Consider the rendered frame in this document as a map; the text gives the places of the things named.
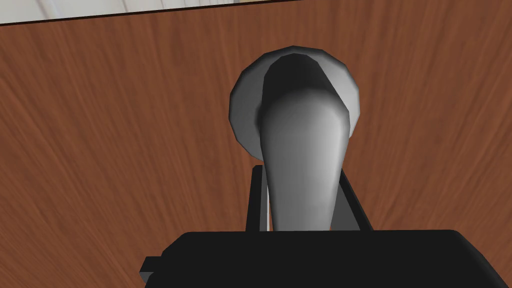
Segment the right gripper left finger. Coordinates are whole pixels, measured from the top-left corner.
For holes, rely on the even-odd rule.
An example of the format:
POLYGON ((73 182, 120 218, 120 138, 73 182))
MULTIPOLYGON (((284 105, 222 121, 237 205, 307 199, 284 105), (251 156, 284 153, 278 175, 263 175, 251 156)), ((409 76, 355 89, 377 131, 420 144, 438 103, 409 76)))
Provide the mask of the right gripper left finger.
POLYGON ((264 165, 252 169, 245 231, 270 231, 270 197, 264 165))

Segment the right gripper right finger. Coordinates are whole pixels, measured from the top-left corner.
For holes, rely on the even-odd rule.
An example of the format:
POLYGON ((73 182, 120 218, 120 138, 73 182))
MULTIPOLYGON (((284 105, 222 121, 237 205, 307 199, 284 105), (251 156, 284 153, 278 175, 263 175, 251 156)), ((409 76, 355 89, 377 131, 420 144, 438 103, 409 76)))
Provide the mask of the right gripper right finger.
POLYGON ((333 231, 373 230, 373 227, 343 169, 340 172, 331 229, 333 231))

